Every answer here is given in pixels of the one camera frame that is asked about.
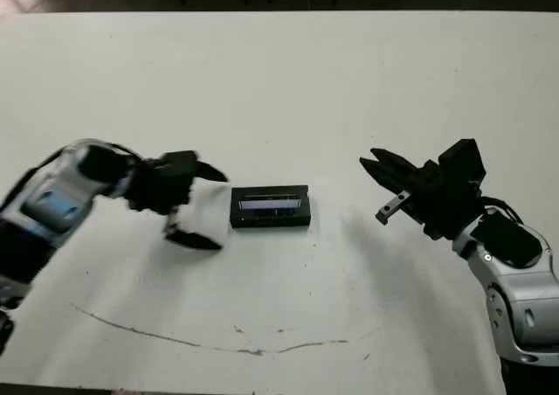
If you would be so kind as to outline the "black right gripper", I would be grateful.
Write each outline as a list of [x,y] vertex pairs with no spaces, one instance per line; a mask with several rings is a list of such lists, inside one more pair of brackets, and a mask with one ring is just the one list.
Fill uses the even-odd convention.
[[432,160],[419,168],[387,149],[372,148],[370,152],[376,160],[360,157],[360,164],[379,185],[395,194],[376,214],[383,225],[403,211],[431,239],[453,240],[483,212],[478,181],[445,170]]

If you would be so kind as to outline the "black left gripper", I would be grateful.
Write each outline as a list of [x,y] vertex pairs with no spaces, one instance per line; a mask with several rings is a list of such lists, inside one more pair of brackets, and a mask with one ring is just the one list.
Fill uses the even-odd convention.
[[130,209],[150,210],[164,216],[165,239],[197,250],[218,251],[222,246],[213,239],[178,227],[176,215],[190,202],[194,177],[227,183],[228,177],[212,165],[195,157],[159,157],[143,159],[135,165],[131,182],[123,193]]

